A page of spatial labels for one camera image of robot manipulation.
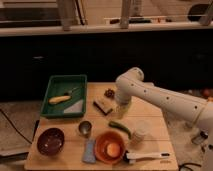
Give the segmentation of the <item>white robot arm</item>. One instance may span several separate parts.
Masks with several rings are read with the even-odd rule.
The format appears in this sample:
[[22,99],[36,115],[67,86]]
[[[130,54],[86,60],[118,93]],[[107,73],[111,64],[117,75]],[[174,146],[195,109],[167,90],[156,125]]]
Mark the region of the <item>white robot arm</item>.
[[144,73],[138,67],[127,70],[116,78],[115,100],[118,105],[128,105],[132,97],[145,100],[165,109],[208,134],[201,171],[213,171],[213,102],[192,95],[144,83]]

